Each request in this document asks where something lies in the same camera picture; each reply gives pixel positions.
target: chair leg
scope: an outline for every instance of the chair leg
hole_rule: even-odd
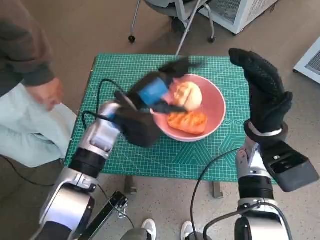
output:
[[[132,44],[136,40],[135,35],[134,35],[134,28],[135,28],[135,24],[136,24],[136,20],[137,20],[137,15],[138,15],[139,7],[140,7],[140,2],[141,2],[141,0],[138,0],[138,3],[136,5],[136,9],[135,9],[135,13],[134,13],[133,21],[132,21],[132,26],[131,26],[131,33],[130,33],[130,36],[129,36],[129,41]]]
[[[183,33],[183,36],[182,36],[182,39],[181,39],[181,41],[180,41],[178,50],[176,51],[176,54],[175,54],[176,56],[178,56],[179,53],[180,53],[180,50],[181,50],[181,48],[182,48],[182,45],[184,44],[184,41],[185,41],[185,39],[186,39],[186,37],[187,37],[187,34],[188,34],[188,32],[189,32],[190,26],[191,26],[191,24],[192,24],[192,22],[193,22],[193,20],[194,20],[194,18],[195,18],[195,15],[196,15],[196,13],[197,13],[197,11],[198,11],[200,2],[201,2],[201,0],[198,0],[198,1],[196,2],[196,5],[195,5],[195,7],[194,7],[194,10],[193,10],[193,12],[192,12],[192,14],[191,14],[191,16],[190,16],[189,23],[188,23],[188,25],[186,26],[186,29],[185,29],[185,31],[184,31],[184,33]]]
[[[209,41],[209,43],[213,43],[215,41],[215,26],[214,26],[213,14],[212,14],[211,8],[208,4],[204,4],[203,6],[208,11],[210,27],[211,27],[211,31],[212,31],[211,37],[208,39],[208,41]]]

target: gray floor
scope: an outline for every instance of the gray floor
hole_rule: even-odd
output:
[[[65,87],[64,102],[77,112],[89,71],[98,53],[173,54],[179,37],[171,32],[168,17],[154,13],[143,3],[136,25],[136,43],[128,33],[136,0],[25,0],[30,12],[44,27],[52,44],[55,71]],[[292,73],[293,66],[320,36],[319,0],[281,0],[274,12],[266,12],[238,36],[216,25],[216,41],[207,43],[210,27],[197,16],[182,48],[183,55],[226,56],[228,49],[254,50],[279,68],[286,89],[294,93],[293,107],[286,117],[290,126],[287,141],[307,155],[320,172],[320,85]],[[37,169],[15,164],[33,181],[52,183],[60,171],[54,162]],[[109,194],[122,190],[123,176],[101,176]],[[36,230],[41,205],[48,189],[20,180],[10,166],[0,161],[0,226],[2,240],[28,239]],[[130,200],[129,214],[139,226],[152,217],[158,239],[179,239],[182,223],[189,220],[194,181],[138,177],[139,192]],[[224,183],[224,199],[214,200],[210,185],[200,185],[195,202],[196,226],[201,230],[210,219],[237,207],[237,184]],[[295,239],[320,239],[320,182],[292,193],[275,187],[275,197],[286,213]],[[103,204],[101,194],[98,205]],[[233,239],[235,218],[212,228],[213,239]],[[112,220],[103,226],[96,240],[120,239],[130,224]]]

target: chair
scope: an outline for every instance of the chair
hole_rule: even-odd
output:
[[[213,14],[207,2],[211,0],[144,0],[145,3],[155,10],[156,12],[172,17],[178,18],[184,25],[185,30],[180,41],[179,47],[176,51],[176,56],[179,55],[179,52],[184,44],[186,36],[189,32],[190,26],[194,20],[196,13],[202,9],[206,8],[209,15],[210,27],[212,30],[212,34],[209,37],[209,43],[213,43],[215,41],[215,27],[213,21]],[[138,0],[137,6],[135,9],[133,22],[131,26],[131,34],[129,36],[129,41],[133,44],[136,40],[134,35],[134,27],[137,20],[138,10],[140,6],[141,0]]]

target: green cutting mat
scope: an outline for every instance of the green cutting mat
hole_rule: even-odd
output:
[[[173,55],[99,54],[91,71],[79,116],[84,110],[95,111],[97,90],[102,79],[115,80],[127,91],[145,74],[157,71],[160,66],[175,59],[177,57]],[[121,136],[104,166],[103,173],[198,179],[212,158],[244,143],[243,122],[249,118],[250,110],[248,85],[242,68],[232,65],[228,57],[193,56],[191,60],[205,62],[203,67],[193,69],[191,73],[212,81],[225,98],[226,116],[220,128],[207,138],[193,143],[178,142],[162,136],[151,148],[131,145]],[[100,102],[113,100],[115,90],[112,84],[105,83]],[[93,120],[88,116],[87,123]],[[84,127],[78,117],[66,156],[67,165],[70,164],[83,134]],[[237,182],[235,155],[231,153],[218,160],[204,179]]]

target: bread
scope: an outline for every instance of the bread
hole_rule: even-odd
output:
[[[173,97],[174,104],[184,107],[187,111],[196,110],[200,107],[202,102],[202,93],[200,88],[191,81],[179,84]]]
[[[167,123],[171,128],[188,134],[202,134],[207,126],[208,117],[202,112],[171,113]]]

